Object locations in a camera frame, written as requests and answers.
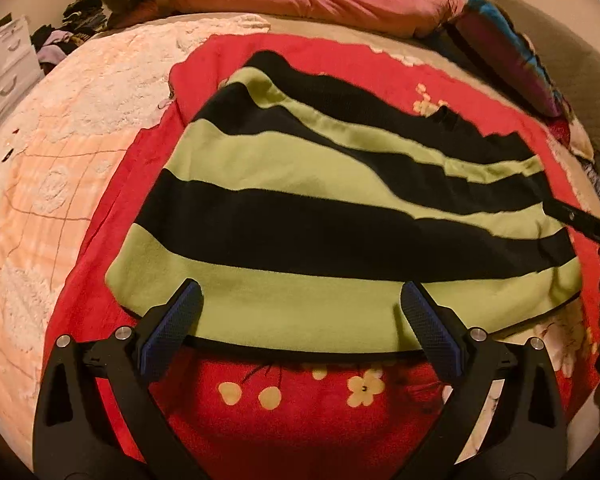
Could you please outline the green black striped sweater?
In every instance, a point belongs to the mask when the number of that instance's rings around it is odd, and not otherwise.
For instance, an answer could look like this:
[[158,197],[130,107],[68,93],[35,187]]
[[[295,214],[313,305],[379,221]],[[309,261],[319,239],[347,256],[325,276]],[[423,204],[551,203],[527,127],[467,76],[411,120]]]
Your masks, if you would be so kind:
[[260,51],[184,129],[105,280],[141,315],[192,278],[204,339],[411,350],[406,282],[494,332],[577,296],[551,195],[517,133],[482,134],[446,107],[406,114]]

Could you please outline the pile of dark clothes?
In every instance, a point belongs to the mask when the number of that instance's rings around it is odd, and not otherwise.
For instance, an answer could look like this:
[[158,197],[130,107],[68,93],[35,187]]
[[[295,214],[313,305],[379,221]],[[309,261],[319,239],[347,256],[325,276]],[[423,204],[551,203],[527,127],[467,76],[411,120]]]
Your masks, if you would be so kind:
[[69,54],[106,26],[102,0],[76,0],[62,14],[59,27],[40,26],[31,36],[38,64],[47,75]]

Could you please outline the white pillow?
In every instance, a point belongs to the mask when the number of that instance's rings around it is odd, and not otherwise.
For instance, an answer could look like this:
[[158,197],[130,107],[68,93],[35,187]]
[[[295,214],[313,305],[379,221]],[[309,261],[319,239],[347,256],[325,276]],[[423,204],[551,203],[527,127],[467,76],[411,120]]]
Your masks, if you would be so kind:
[[568,122],[570,152],[588,162],[595,162],[595,151],[590,137],[577,117]]

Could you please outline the grey quilted headboard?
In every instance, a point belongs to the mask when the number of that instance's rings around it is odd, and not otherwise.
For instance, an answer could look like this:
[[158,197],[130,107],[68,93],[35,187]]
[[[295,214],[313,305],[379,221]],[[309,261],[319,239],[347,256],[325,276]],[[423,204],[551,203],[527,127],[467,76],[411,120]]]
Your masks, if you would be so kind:
[[528,36],[590,138],[600,175],[600,52],[566,25],[522,0],[489,0]]

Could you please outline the red floral blanket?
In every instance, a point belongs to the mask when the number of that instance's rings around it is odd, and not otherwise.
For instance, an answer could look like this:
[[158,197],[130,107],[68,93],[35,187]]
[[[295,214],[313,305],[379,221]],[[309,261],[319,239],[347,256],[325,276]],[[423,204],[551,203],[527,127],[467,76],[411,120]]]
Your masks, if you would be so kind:
[[[171,103],[155,127],[142,131],[151,137],[123,156],[59,296],[49,340],[63,334],[79,342],[104,338],[149,311],[139,315],[119,304],[106,285],[107,270],[184,129],[260,51],[281,55],[300,72],[353,84],[406,114],[427,117],[446,107],[482,134],[517,133],[542,160],[550,197],[577,199],[576,166],[544,128],[443,72],[426,65],[410,70],[357,44],[216,36],[172,68]],[[536,318],[487,331],[546,342],[562,412],[573,420],[597,382],[600,257],[593,243],[566,229],[582,271],[577,296]],[[204,339],[199,321],[149,392],[186,450],[215,479],[388,479],[452,392],[417,340],[414,349],[386,353],[289,351]]]

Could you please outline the multicolour striped pillow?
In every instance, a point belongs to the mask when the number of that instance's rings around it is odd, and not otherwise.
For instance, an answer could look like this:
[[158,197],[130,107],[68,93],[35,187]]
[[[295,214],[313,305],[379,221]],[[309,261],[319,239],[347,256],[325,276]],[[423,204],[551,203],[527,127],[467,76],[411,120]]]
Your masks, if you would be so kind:
[[497,4],[467,0],[445,31],[486,76],[546,118],[565,114],[565,100],[550,79],[531,42]]

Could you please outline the cream white blanket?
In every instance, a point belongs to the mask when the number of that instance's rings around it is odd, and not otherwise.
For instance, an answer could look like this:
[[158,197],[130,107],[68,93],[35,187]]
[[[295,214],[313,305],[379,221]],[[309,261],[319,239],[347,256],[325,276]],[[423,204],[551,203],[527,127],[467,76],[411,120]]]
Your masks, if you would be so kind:
[[88,40],[0,125],[0,434],[25,463],[44,338],[94,210],[169,73],[214,35],[267,32],[256,14],[167,18]]

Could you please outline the white drawer cabinet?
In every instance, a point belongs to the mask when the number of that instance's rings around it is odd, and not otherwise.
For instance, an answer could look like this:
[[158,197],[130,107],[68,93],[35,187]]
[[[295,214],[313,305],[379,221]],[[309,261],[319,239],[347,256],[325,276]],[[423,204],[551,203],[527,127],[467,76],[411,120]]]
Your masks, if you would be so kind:
[[0,115],[44,76],[25,16],[0,27]]

